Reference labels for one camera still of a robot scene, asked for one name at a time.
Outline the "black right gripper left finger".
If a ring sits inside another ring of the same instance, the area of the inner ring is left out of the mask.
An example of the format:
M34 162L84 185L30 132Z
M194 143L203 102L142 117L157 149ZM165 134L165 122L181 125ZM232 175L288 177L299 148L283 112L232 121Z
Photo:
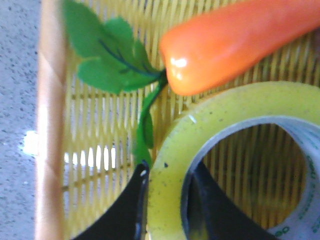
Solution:
M75 240L144 240L150 168L139 163L116 201Z

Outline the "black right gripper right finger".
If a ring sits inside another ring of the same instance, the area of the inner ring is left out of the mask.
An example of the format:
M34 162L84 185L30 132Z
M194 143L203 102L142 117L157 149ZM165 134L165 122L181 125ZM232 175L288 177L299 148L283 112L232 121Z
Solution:
M192 174L187 200L188 240L276 240L222 191L204 163Z

